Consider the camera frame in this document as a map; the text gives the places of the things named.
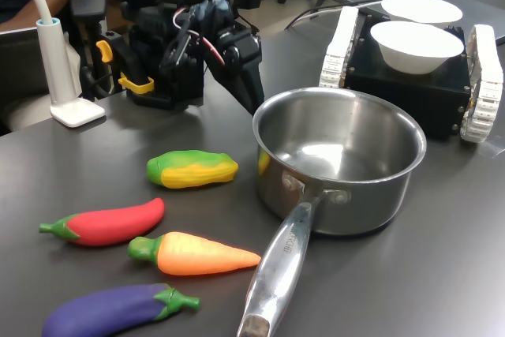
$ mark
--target saucepan rim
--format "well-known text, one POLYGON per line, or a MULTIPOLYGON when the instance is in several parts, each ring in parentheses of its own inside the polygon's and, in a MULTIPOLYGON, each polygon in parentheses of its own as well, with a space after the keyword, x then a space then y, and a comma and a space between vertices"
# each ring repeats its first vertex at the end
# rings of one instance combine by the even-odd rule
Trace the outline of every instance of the saucepan rim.
POLYGON ((356 184, 369 184, 369 183, 380 183, 380 182, 387 182, 391 181, 393 179, 399 178, 405 174, 408 174, 410 171, 412 171, 414 168, 416 168, 419 163, 423 160, 426 154, 426 136, 425 133, 423 132, 423 129, 417 124, 417 122, 407 114, 403 109, 400 107, 395 106, 393 103, 389 103, 388 101, 378 98, 374 95, 369 95, 365 94, 364 92, 359 92, 359 91, 353 91, 353 90, 347 90, 347 89, 342 89, 342 88, 324 88, 324 87, 307 87, 307 88, 298 88, 295 90, 289 90, 286 92, 281 92, 280 94, 272 96, 270 99, 267 99, 261 106, 256 110, 254 113, 254 116, 252 117, 252 129, 254 131, 254 136, 256 138, 256 141, 258 144, 261 146, 261 148, 269 154, 269 156, 273 159, 275 159, 277 162, 282 164, 285 167, 289 167, 292 171, 295 173, 299 173, 301 175, 304 175, 309 178, 313 179, 318 179, 324 182, 333 182, 333 183, 342 183, 342 184, 350 184, 350 185, 356 185, 356 184), (275 104, 280 101, 283 98, 286 98, 288 96, 293 96, 294 94, 298 94, 301 92, 322 92, 322 93, 328 93, 328 94, 340 94, 344 96, 350 96, 352 94, 353 96, 359 96, 361 98, 365 98, 367 100, 371 100, 375 103, 382 104, 386 107, 391 108, 392 111, 396 111, 398 115, 400 115, 406 122, 412 125, 413 130, 415 130, 417 139, 419 140, 419 146, 417 150, 417 156, 416 159, 404 170, 399 171, 396 174, 383 177, 383 178, 377 178, 377 179, 371 179, 368 181, 345 181, 345 180, 335 180, 335 179, 330 179, 326 177, 320 177, 316 175, 309 175, 304 173, 301 170, 298 170, 296 167, 291 166, 289 163, 286 163, 285 161, 281 160, 277 155, 272 153, 270 149, 267 148, 263 140, 261 139, 260 136, 260 119, 262 118, 263 114, 270 108, 274 107, 275 104))

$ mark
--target lamp base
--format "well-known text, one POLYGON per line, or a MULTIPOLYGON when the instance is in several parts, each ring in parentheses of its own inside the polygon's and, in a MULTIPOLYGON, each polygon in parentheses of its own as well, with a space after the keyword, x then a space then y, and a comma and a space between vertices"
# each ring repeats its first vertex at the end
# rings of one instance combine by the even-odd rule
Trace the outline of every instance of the lamp base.
POLYGON ((105 116, 105 110, 89 100, 76 98, 64 103, 50 105, 54 119, 69 128, 76 128, 105 116))

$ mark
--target white bowl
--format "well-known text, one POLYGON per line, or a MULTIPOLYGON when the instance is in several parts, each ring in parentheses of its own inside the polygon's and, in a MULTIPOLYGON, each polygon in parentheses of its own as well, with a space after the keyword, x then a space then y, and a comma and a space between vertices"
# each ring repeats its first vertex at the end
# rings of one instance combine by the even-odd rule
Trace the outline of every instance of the white bowl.
POLYGON ((463 17, 457 6, 444 0, 383 0, 381 6, 392 21, 415 21, 442 29, 463 17))
POLYGON ((427 74, 463 52, 461 40, 428 24, 384 21, 370 30, 384 61, 408 74, 427 74))

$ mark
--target red chili pepper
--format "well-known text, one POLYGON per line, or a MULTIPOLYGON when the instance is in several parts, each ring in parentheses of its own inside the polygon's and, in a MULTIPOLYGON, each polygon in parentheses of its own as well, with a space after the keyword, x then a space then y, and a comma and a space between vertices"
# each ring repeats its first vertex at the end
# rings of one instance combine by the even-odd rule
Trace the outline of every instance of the red chili pepper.
POLYGON ((52 233, 78 245, 105 246, 129 241, 153 228, 163 218, 165 204, 156 198, 136 207, 85 212, 40 224, 40 233, 52 233))

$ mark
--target white lamp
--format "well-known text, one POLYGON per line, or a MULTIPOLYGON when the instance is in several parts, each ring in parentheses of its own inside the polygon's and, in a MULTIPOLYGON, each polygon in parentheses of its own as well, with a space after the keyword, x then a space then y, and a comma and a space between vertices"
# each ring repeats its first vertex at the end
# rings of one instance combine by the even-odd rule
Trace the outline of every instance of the white lamp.
POLYGON ((102 107, 77 97, 60 20, 51 17, 46 0, 34 1, 41 16, 37 21, 37 32, 49 87, 51 115, 70 128, 101 118, 105 115, 102 107))

